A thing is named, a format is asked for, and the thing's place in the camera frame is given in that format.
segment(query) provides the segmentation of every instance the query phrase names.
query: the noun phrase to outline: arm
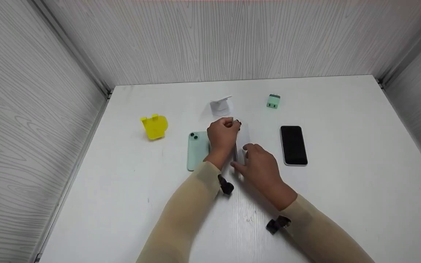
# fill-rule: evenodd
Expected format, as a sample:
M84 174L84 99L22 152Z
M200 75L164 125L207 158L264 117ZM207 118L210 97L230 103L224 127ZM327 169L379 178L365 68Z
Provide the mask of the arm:
M291 223L285 229L315 262L370 263L373 260L342 228L282 181L273 155L247 144L247 163L232 166Z
M217 176L240 123L222 118L207 129L212 151L169 199L136 263L186 263L191 244L220 189Z

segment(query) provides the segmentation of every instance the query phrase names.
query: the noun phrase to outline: person's left hand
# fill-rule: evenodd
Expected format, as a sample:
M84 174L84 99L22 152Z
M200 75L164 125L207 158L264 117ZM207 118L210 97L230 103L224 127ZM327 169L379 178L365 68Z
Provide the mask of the person's left hand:
M228 155L235 146L237 133L241 122L233 117L220 118L207 128L207 136L211 145L209 155L204 161L209 161L222 170Z

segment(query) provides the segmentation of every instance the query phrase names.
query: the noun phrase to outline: smartphone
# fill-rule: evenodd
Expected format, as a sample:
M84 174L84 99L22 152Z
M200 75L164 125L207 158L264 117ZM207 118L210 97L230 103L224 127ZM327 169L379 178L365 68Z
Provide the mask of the smartphone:
M194 171L209 154L210 143L206 131L189 133L187 141L187 169Z
M280 138L285 165L305 166L308 164L300 126L280 127Z

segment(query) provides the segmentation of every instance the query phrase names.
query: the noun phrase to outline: hand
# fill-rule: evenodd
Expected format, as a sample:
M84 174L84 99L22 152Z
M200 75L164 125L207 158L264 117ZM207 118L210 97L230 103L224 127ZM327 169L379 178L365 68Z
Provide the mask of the hand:
M284 210L295 199L297 193L282 181L277 160L258 144L248 143L245 165L233 161L231 165L264 195L279 211Z
M210 142L210 153L204 159L222 170L228 155L235 146L237 133L241 123L233 117L220 118L207 128Z

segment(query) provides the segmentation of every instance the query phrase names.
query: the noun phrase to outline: yellow phone stand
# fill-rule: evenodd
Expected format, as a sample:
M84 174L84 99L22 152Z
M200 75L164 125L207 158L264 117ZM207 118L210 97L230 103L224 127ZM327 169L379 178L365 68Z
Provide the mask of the yellow phone stand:
M167 118L158 114L153 114L152 118L142 117L145 133L150 140L155 140L165 136L165 130L168 128Z

